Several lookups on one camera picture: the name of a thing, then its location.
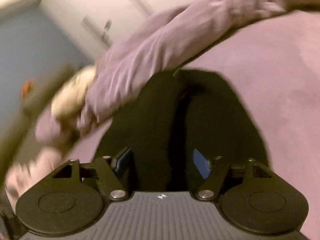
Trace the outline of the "orange plush toy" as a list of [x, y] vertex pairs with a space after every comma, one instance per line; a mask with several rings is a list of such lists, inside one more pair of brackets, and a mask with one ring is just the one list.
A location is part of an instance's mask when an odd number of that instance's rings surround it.
[[25, 81], [25, 83], [21, 87], [21, 98], [25, 98], [33, 90], [33, 87], [33, 80]]

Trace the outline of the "purple fleece bed sheet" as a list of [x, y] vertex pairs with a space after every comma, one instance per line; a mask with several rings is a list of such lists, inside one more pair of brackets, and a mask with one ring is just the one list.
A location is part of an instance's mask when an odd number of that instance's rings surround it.
[[46, 151], [35, 181], [10, 170], [14, 214], [1, 217], [3, 238], [319, 239], [319, 73], [312, 67], [319, 47], [307, 43], [317, 26], [318, 14], [304, 11], [255, 21], [153, 74], [220, 74], [256, 126], [267, 165], [216, 156], [194, 192], [130, 190], [125, 178], [136, 164], [118, 179], [114, 156], [95, 153], [114, 114], [139, 91], [95, 129], [73, 134], [67, 143], [76, 143], [75, 154]]

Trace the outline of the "black knit sweater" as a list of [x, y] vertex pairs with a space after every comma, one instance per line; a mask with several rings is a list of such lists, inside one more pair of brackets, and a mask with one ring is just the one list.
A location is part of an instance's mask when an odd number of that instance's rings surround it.
[[208, 160], [268, 164], [236, 92], [220, 74], [200, 70], [154, 75], [136, 100], [114, 114], [95, 156], [115, 156], [125, 147], [135, 155], [136, 167], [125, 178], [132, 191], [196, 191], [203, 178], [195, 150]]

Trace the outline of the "purple crumpled duvet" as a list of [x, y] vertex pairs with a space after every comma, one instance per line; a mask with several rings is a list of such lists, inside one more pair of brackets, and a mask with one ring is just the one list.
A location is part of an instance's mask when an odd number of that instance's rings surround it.
[[318, 5], [319, 0], [196, 0], [155, 13], [97, 62], [80, 112], [56, 119], [50, 104], [38, 118], [35, 138], [43, 145], [60, 147], [73, 134], [87, 134], [133, 100], [153, 74], [179, 67], [230, 30]]

